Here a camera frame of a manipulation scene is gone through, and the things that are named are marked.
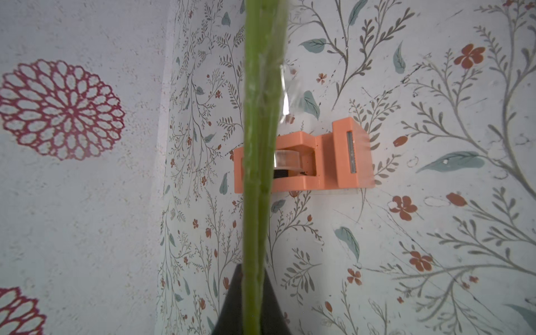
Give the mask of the pink flower bouquet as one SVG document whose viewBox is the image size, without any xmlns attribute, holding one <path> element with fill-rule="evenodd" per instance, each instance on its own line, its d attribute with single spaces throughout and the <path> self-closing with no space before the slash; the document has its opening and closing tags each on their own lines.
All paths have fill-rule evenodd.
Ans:
<svg viewBox="0 0 536 335">
<path fill-rule="evenodd" d="M 245 334 L 260 334 L 288 2 L 246 1 L 245 9 L 242 322 Z"/>
</svg>

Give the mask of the clear tape piece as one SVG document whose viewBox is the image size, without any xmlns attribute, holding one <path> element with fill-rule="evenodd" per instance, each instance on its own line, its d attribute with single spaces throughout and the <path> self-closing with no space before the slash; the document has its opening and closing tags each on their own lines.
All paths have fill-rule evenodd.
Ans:
<svg viewBox="0 0 536 335">
<path fill-rule="evenodd" d="M 286 123 L 287 117 L 296 113 L 304 113 L 306 108 L 303 86 L 296 78 L 296 75 L 291 74 L 291 68 L 286 64 L 281 66 L 281 83 L 283 98 L 280 123 L 283 124 Z"/>
</svg>

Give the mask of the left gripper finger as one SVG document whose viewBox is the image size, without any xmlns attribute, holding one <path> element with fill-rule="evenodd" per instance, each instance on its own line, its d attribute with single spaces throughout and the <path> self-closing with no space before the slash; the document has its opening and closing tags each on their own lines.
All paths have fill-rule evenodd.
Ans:
<svg viewBox="0 0 536 335">
<path fill-rule="evenodd" d="M 241 314 L 241 280 L 241 264 L 238 264 L 235 268 L 228 294 L 221 309 L 219 319 L 212 330 L 212 334 L 244 334 Z M 263 285 L 260 333 L 263 335 L 291 335 L 267 271 L 265 271 Z"/>
</svg>

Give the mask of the orange tape dispenser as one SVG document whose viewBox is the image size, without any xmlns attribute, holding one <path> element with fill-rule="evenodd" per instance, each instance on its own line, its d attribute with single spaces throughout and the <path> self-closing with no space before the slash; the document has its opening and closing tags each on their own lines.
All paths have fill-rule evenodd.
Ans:
<svg viewBox="0 0 536 335">
<path fill-rule="evenodd" d="M 332 123 L 332 131 L 269 132 L 274 152 L 265 162 L 274 169 L 272 192 L 374 188 L 374 169 L 367 132 L 352 118 Z"/>
</svg>

